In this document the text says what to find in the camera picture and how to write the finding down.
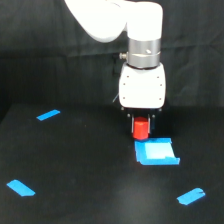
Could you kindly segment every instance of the light blue square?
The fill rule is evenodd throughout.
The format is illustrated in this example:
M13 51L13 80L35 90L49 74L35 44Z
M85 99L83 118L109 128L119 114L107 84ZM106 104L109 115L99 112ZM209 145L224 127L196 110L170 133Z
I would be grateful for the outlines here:
M145 143L147 159L175 158L170 143Z

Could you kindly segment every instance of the black backdrop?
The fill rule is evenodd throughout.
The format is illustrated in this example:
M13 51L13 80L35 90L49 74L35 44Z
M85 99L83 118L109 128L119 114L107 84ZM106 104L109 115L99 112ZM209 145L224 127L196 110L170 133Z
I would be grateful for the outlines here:
M174 106L224 105L224 1L158 0L162 58ZM127 50L89 37L63 0L0 0L1 105L111 104Z

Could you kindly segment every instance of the red object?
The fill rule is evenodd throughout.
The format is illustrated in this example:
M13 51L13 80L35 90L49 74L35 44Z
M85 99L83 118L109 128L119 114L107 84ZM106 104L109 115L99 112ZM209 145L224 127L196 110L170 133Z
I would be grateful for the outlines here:
M133 138L143 140L149 137L149 121L144 117L134 118Z

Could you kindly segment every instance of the black background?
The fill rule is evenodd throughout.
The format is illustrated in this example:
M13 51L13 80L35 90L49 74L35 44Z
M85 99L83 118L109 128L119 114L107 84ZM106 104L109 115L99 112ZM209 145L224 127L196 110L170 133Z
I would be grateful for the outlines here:
M156 2L170 104L223 106L224 1ZM1 95L10 103L111 104L119 78L112 54L127 51L126 35L93 40L63 0L1 0Z
M136 162L127 118L112 105L122 66L112 55L127 50L126 33L99 43L62 0L0 0L0 117L12 105L0 126L0 223L224 222L224 111L215 109L224 105L224 1L157 2L171 108L156 135L171 137L181 158L170 167ZM61 114L38 122L52 109ZM13 179L36 195L8 189ZM196 187L206 197L180 205Z

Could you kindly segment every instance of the blue tape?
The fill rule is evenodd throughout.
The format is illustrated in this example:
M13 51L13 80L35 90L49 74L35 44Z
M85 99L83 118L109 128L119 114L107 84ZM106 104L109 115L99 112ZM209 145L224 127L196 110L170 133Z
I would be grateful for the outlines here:
M170 143L171 143L170 138L162 138L161 140L160 139L149 139L146 141L135 141L135 152L136 152L137 162L140 162L142 165L179 165L180 158L169 157L166 155L164 155L164 158L148 158L147 153L146 153L146 144L152 144L153 149L155 149L156 143L159 143L158 144L159 150L162 149L162 145L163 145L160 143L166 143L166 144L164 144L165 150L161 150L161 154L167 151L167 144L169 144L168 146L169 146L170 150L172 150L172 147L170 146Z
M204 191L201 188L195 188L192 191L177 198L180 204L189 205L190 203L205 196Z
M32 191L30 188L28 188L26 185L21 183L18 180L13 180L10 183L7 184L8 187L10 187L12 190L14 190L16 193L18 193L20 196L33 196L35 194L34 191Z
M53 117L53 116L55 116L57 114L60 114L60 111L52 110L52 111L50 111L50 112L48 112L46 114L40 115L39 117L37 117L37 119L40 120L40 121L43 121L43 120L46 120L49 117Z

